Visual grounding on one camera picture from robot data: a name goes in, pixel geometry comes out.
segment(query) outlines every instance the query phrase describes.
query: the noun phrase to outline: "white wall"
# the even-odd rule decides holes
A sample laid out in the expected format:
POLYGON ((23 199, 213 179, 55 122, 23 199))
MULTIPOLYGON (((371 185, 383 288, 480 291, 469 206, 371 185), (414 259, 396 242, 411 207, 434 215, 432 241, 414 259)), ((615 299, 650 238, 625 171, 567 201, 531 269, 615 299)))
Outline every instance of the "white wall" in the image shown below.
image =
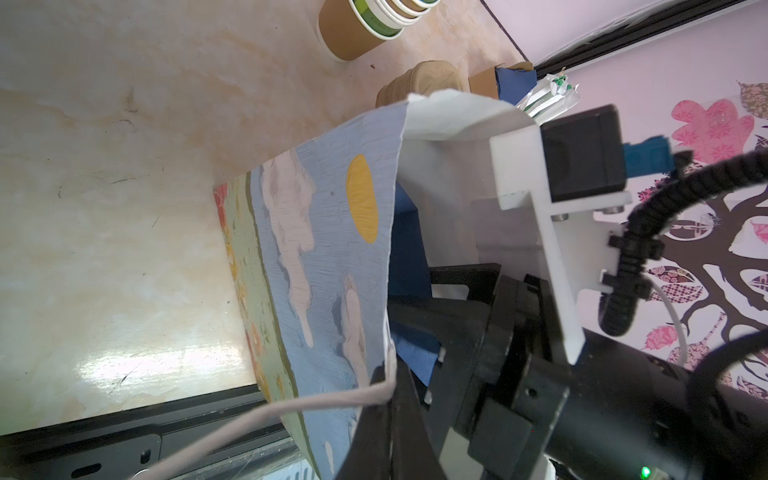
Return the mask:
POLYGON ((485 0, 534 65, 579 38, 666 0, 485 0))
POLYGON ((766 25, 763 0, 569 71, 581 92, 573 113, 615 104, 624 141, 670 135, 682 126, 671 116, 678 102, 704 104, 738 95, 738 81, 768 81, 766 25))

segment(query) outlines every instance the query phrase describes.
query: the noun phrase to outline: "marble tabletop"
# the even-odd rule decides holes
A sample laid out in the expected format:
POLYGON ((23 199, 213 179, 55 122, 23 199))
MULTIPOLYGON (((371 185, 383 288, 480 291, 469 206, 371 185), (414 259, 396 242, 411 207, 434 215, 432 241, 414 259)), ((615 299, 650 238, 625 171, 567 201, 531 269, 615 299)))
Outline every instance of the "marble tabletop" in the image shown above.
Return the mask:
POLYGON ((521 60, 478 0, 443 0, 340 64, 321 5, 0 5, 0 435, 253 383, 212 188, 420 61, 521 60))

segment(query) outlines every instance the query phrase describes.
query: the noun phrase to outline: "yellow sun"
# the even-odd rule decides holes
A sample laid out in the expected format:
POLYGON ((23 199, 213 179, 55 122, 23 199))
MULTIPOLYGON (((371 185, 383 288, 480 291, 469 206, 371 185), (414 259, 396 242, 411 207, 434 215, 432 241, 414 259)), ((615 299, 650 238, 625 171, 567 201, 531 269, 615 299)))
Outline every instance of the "yellow sun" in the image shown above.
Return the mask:
POLYGON ((354 157, 346 171, 346 200, 357 232, 366 242, 375 242, 379 234, 379 207, 373 194, 371 169, 363 154, 354 157))

